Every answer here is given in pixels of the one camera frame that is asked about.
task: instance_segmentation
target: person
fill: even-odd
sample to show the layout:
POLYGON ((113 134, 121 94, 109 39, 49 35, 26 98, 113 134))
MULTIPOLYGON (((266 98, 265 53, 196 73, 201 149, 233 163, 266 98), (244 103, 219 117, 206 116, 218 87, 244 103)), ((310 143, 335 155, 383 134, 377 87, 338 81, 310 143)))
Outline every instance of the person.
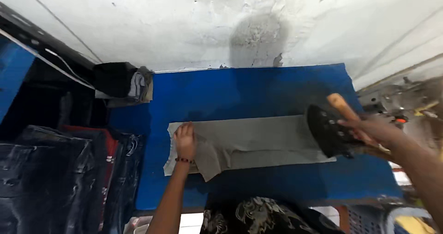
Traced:
MULTIPOLYGON (((393 124, 377 119, 339 121, 363 131, 391 150, 421 197, 436 225, 443 230, 443 163, 393 124)), ((183 191, 195 155, 194 127, 184 123, 174 133, 179 160, 155 211, 147 234, 177 234, 183 191)), ((273 199, 254 197, 240 202, 207 203, 201 233, 343 233, 328 218, 273 199)))

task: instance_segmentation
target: white cable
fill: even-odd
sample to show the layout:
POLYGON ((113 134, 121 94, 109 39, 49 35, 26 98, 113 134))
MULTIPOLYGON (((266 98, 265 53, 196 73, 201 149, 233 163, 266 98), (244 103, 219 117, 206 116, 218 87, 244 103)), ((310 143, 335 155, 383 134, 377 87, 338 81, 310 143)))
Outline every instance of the white cable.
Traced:
POLYGON ((85 79, 81 78, 81 76, 77 75, 72 69, 71 67, 68 65, 68 63, 66 63, 66 61, 63 59, 63 57, 59 56, 57 53, 53 52, 52 50, 46 49, 45 50, 49 53, 51 53, 52 55, 58 57, 65 65, 66 67, 68 67, 68 69, 71 71, 71 73, 73 73, 77 78, 79 78, 80 80, 82 80, 83 82, 85 82, 87 85, 92 86, 88 81, 86 81, 85 79))
POLYGON ((6 38, 10 39, 11 41, 13 41, 14 43, 18 44, 20 47, 22 47, 23 49, 29 51, 32 55, 34 55, 35 57, 40 58, 43 62, 47 63, 49 66, 53 67, 54 69, 58 70, 59 72, 61 72, 63 75, 71 78, 72 80, 76 81, 77 83, 84 85, 92 90, 95 90, 94 87, 92 87, 90 84, 86 84, 82 81, 80 81, 79 79, 71 76, 69 73, 65 72, 64 70, 62 70, 61 68, 57 67, 55 64, 51 63, 49 60, 47 60, 46 58, 42 57, 40 54, 38 54, 37 51, 29 48, 28 46, 26 46, 25 44, 23 44, 22 42, 20 42, 18 39, 14 38, 13 36, 9 35, 7 32, 5 32, 4 30, 0 29, 0 33, 5 36, 6 38))

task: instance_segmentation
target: clothing pile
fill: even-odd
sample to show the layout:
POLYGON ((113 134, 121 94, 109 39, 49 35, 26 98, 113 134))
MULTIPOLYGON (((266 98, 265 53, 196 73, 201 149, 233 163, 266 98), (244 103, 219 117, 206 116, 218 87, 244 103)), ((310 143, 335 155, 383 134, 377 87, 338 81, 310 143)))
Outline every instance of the clothing pile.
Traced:
POLYGON ((0 143, 0 233, 123 233, 144 141, 113 129, 29 125, 0 143))
POLYGON ((152 100, 152 72, 128 62, 104 63, 93 68, 95 97, 109 99, 108 107, 125 107, 152 100))

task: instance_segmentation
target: gray cloth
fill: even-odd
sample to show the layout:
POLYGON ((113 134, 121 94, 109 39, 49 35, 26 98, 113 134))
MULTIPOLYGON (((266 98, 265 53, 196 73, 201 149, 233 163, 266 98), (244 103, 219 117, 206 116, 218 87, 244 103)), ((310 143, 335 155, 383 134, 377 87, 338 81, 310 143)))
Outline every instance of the gray cloth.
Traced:
POLYGON ((128 97, 139 101, 144 87, 145 82, 143 75, 140 72, 135 72, 131 79, 131 89, 129 90, 128 97))
MULTIPOLYGON (((171 148, 163 166, 165 176, 174 170, 173 135, 181 124, 169 123, 171 148)), ((224 170, 336 161, 324 156, 304 116, 200 121, 194 127, 196 167, 190 172, 201 173, 205 181, 224 170)))

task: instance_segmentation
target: wall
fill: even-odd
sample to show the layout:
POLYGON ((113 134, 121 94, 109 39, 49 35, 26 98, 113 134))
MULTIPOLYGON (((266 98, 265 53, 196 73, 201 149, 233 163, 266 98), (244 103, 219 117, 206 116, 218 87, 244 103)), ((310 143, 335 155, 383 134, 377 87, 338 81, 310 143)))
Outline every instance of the wall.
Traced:
POLYGON ((443 53, 443 0, 0 0, 90 60, 158 72, 344 62, 356 89, 443 53))

